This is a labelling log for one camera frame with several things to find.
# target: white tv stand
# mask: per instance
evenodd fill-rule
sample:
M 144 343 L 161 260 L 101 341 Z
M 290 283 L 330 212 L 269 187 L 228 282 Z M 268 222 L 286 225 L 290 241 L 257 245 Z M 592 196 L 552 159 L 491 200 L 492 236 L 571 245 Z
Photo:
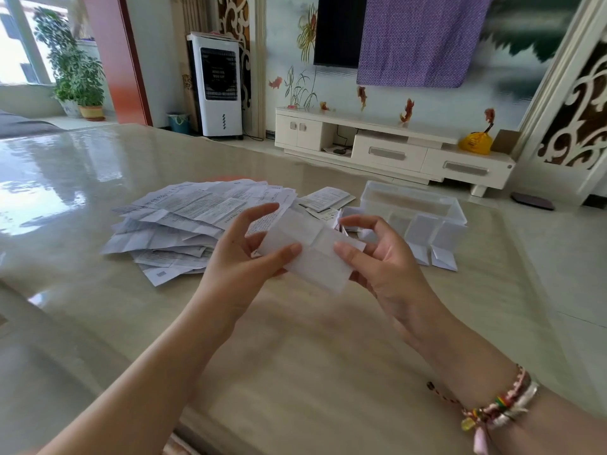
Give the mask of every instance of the white tv stand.
M 338 126 L 358 129 L 352 156 L 324 152 L 336 146 Z M 445 178 L 472 184 L 471 194 L 504 188 L 515 162 L 504 153 L 476 155 L 459 150 L 458 137 L 421 123 L 331 112 L 320 108 L 276 109 L 275 145 L 312 160 L 428 184 Z

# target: blue bucket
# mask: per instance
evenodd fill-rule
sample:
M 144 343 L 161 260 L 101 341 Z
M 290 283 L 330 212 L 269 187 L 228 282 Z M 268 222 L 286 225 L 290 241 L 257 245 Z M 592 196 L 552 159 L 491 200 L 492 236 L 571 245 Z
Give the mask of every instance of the blue bucket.
M 189 134 L 189 115 L 187 113 L 168 113 L 167 116 L 173 132 Z

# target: drawer handle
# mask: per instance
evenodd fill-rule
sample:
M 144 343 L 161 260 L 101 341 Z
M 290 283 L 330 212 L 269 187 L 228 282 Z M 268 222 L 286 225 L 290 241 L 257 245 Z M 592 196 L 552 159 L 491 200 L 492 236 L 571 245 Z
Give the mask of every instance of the drawer handle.
M 391 150 L 379 149 L 377 147 L 369 147 L 369 154 L 398 161 L 404 161 L 406 158 L 404 153 L 392 152 Z
M 489 173 L 489 169 L 486 167 L 470 166 L 469 164 L 460 164 L 453 161 L 445 161 L 443 168 L 472 175 L 487 175 Z

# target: air cooler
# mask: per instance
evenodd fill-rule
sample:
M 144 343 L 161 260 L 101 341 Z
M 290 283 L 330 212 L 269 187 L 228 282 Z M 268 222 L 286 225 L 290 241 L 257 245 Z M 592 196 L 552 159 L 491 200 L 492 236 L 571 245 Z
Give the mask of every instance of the air cooler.
M 202 135 L 242 138 L 238 41 L 224 35 L 192 32 L 187 36 L 187 45 L 194 67 L 192 86 Z

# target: pink tassel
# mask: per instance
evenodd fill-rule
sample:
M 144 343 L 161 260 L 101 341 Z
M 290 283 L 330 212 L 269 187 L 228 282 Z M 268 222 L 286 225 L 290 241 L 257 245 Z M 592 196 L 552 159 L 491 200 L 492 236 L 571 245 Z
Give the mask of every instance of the pink tassel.
M 487 435 L 481 426 L 477 427 L 474 433 L 474 453 L 476 455 L 489 455 Z

